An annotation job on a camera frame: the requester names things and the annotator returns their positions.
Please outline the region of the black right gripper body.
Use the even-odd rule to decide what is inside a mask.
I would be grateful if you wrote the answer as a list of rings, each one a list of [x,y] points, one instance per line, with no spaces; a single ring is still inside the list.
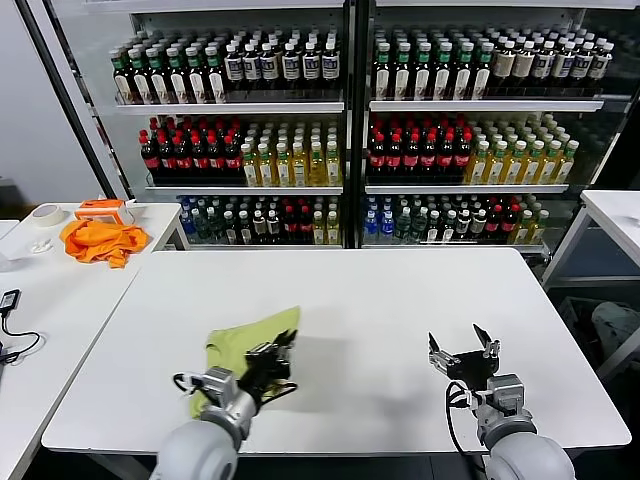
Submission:
[[[489,378],[498,371],[498,357],[485,356],[483,350],[453,355],[446,367],[450,380],[462,381],[469,390],[485,390]]]

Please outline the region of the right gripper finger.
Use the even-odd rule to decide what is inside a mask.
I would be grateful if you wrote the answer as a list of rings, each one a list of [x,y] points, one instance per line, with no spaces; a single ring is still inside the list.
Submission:
[[[460,360],[442,350],[431,332],[428,333],[428,358],[431,365],[437,370],[448,370],[450,367],[457,365]]]
[[[500,352],[500,340],[493,339],[489,333],[477,324],[473,324],[474,331],[481,342],[484,358],[498,358]]]

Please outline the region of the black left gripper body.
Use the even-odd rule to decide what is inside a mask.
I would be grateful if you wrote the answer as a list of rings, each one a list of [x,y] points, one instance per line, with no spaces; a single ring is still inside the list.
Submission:
[[[276,351],[247,351],[244,359],[247,369],[238,386],[254,400],[279,398],[291,390],[289,365]]]

